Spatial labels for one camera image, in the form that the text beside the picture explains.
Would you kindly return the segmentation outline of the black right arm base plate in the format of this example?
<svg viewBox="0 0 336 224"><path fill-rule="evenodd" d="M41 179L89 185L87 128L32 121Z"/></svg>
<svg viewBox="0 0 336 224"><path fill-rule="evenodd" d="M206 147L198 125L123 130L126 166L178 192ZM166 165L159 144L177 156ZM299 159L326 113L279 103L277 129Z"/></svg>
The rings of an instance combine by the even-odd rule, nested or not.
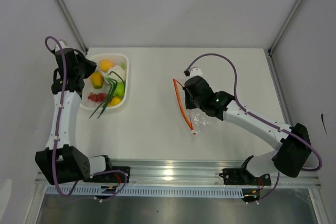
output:
<svg viewBox="0 0 336 224"><path fill-rule="evenodd" d="M246 171L244 168L224 168L219 173L225 185L242 185L242 186L258 186L258 185L271 185L269 174L264 174L260 177L255 177Z"/></svg>

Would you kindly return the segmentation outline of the green scallion stalks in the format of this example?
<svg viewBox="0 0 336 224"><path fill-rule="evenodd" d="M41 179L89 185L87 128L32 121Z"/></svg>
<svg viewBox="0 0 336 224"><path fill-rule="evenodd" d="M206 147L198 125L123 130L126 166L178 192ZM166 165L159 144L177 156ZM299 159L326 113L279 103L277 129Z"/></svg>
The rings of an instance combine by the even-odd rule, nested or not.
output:
<svg viewBox="0 0 336 224"><path fill-rule="evenodd" d="M100 113L99 113L99 115L98 115L98 118L102 116L102 114L103 114L103 113L105 112L105 110L107 109L109 102L110 102L111 99L114 97L114 96L113 96L113 93L114 93L115 88L116 88L116 85L117 85L117 83L118 83L118 81L116 81L116 80L110 78L110 77L107 75L107 73L103 72L101 69L98 69L98 72L100 72L101 75L103 76L104 82L106 82L106 83L108 84L109 89L108 89L108 91L107 91L107 93L106 93L107 96L106 96L105 100L104 100L103 102L99 103L99 105L94 109L94 111L93 111L92 114L90 115L90 118L91 118L91 117L92 117L98 110L100 110ZM122 83L124 83L124 86L125 86L125 92L126 92L126 81L125 81L125 82L123 81Z"/></svg>

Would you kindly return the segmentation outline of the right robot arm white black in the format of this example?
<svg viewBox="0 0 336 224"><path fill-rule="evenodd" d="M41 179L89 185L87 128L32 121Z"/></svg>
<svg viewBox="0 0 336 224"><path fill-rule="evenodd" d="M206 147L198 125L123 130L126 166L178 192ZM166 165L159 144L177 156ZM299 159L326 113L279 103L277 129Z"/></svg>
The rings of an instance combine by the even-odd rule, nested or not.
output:
<svg viewBox="0 0 336 224"><path fill-rule="evenodd" d="M239 174L244 183L251 184L258 177L276 171L288 177L297 177L302 171L311 154L308 131L303 125L270 123L260 115L252 116L238 106L233 95L214 92L201 76L189 78L183 89L187 109L198 108L209 117L235 124L273 148L271 152L245 160Z"/></svg>

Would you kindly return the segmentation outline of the clear zip bag orange zipper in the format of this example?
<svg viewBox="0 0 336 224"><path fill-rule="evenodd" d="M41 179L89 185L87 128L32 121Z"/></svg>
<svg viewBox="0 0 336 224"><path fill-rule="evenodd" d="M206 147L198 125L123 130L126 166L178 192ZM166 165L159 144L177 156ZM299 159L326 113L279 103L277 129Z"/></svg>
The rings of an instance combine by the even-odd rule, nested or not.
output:
<svg viewBox="0 0 336 224"><path fill-rule="evenodd" d="M200 110L186 108L186 105L184 104L186 95L182 94L184 92L184 85L178 79L173 78L172 80L180 114L191 134L198 135L200 132L205 132L214 127L214 121L211 119L206 119Z"/></svg>

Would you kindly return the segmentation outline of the white cauliflower with green leaves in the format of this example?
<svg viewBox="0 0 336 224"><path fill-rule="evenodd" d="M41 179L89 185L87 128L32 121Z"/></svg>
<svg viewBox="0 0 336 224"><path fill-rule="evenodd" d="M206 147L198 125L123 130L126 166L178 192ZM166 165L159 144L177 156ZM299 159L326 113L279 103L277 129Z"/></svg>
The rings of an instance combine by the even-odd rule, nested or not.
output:
<svg viewBox="0 0 336 224"><path fill-rule="evenodd" d="M118 82L125 82L127 77L127 73L123 65L115 65L109 68L107 70L107 75Z"/></svg>

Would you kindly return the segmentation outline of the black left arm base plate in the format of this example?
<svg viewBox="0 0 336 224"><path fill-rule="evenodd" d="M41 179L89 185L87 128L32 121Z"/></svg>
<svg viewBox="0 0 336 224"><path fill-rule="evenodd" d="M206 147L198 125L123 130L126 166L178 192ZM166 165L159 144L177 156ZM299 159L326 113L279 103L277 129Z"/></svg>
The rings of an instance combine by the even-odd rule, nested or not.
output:
<svg viewBox="0 0 336 224"><path fill-rule="evenodd" d="M128 183L131 168L129 166L112 166L108 173L94 175L92 178L84 179L85 183Z"/></svg>

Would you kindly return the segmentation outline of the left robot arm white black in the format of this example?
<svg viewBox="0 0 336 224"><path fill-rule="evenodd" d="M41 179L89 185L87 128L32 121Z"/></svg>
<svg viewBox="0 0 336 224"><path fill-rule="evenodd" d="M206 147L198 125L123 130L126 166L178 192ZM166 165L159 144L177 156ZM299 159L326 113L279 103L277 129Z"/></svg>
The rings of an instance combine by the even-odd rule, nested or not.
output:
<svg viewBox="0 0 336 224"><path fill-rule="evenodd" d="M51 86L54 117L46 147L35 154L35 162L51 185L89 179L94 174L108 182L114 176L108 156L87 157L76 148L76 121L84 80L95 71L96 64L73 48L54 49L52 53L58 65Z"/></svg>

